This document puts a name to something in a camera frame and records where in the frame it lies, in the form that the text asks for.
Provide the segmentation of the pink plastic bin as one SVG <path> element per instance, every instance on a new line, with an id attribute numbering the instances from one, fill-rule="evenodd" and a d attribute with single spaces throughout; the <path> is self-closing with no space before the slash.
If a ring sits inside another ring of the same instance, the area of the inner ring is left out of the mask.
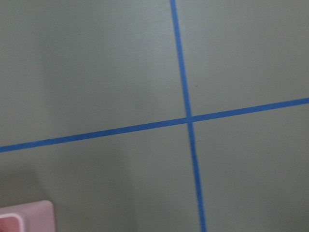
<path id="1" fill-rule="evenodd" d="M 54 205 L 38 201 L 0 209 L 2 232 L 56 232 Z"/>

